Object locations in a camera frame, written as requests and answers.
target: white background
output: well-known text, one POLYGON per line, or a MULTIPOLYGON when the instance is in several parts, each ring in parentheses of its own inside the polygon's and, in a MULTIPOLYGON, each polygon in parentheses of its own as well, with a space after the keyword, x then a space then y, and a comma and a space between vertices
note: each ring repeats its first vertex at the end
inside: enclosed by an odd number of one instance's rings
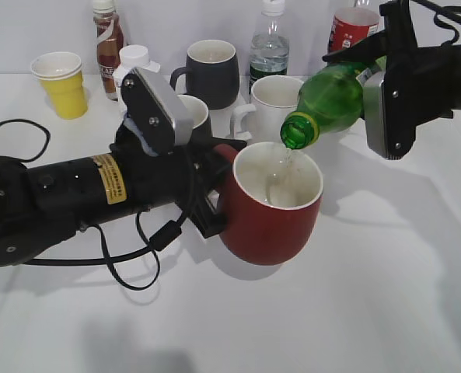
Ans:
MULTIPOLYGON (((321 66, 335 9, 352 0, 287 0, 285 26, 291 40, 291 75, 311 75, 321 66)), ((451 0, 436 0, 446 5, 451 0)), ((451 2, 461 5, 461 0, 451 2)), ((250 40, 260 0, 117 0, 131 44, 149 47, 168 75, 184 63, 187 47, 201 39, 223 39, 237 47, 246 73, 250 40)), ((447 32, 432 13, 412 6, 422 44, 438 44, 447 32)), ((49 51, 79 54, 85 73, 96 74, 96 28, 90 0, 0 0, 0 72, 28 72, 30 62, 49 51)))

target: yellow paper cup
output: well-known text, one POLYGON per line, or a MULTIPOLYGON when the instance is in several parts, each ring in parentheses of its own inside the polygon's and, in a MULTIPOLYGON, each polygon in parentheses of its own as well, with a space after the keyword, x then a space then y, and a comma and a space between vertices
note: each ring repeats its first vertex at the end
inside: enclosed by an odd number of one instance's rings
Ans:
POLYGON ((82 59, 77 54, 43 54, 31 63, 30 69, 49 95, 59 117, 75 119, 87 111, 82 59))

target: green bottle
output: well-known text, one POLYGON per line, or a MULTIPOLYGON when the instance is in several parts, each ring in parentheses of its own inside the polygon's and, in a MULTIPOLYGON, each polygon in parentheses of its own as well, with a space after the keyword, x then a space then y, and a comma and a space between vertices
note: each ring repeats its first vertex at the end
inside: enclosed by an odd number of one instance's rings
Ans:
POLYGON ((298 109, 282 124, 287 148, 303 149, 326 132, 349 128, 363 113, 363 86, 380 67, 357 62, 331 64, 305 82, 298 109))

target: bottle cap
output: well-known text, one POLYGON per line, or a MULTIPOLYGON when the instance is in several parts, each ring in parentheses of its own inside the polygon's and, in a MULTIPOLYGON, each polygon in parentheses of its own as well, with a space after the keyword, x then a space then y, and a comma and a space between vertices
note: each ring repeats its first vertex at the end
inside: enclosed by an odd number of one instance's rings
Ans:
POLYGON ((95 13, 112 13, 116 10, 114 0, 93 0, 93 11, 95 13))
POLYGON ((285 11, 285 0, 263 0, 263 14, 281 16, 285 11))
POLYGON ((127 45, 120 50, 120 61, 125 68, 145 67, 151 63, 149 51, 143 45, 127 45))

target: clear plastic bottle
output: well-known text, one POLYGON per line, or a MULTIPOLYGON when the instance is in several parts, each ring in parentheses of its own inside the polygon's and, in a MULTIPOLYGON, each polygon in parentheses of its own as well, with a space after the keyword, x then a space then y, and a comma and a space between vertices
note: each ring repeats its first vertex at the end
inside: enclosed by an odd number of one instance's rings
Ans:
POLYGON ((289 61, 289 40, 280 19, 285 0, 263 0, 263 10, 251 42, 249 90, 259 78, 286 75, 289 61))
POLYGON ((120 65, 124 36, 113 0, 93 0, 93 20, 97 26, 97 61, 107 98, 117 99, 113 73, 120 65))

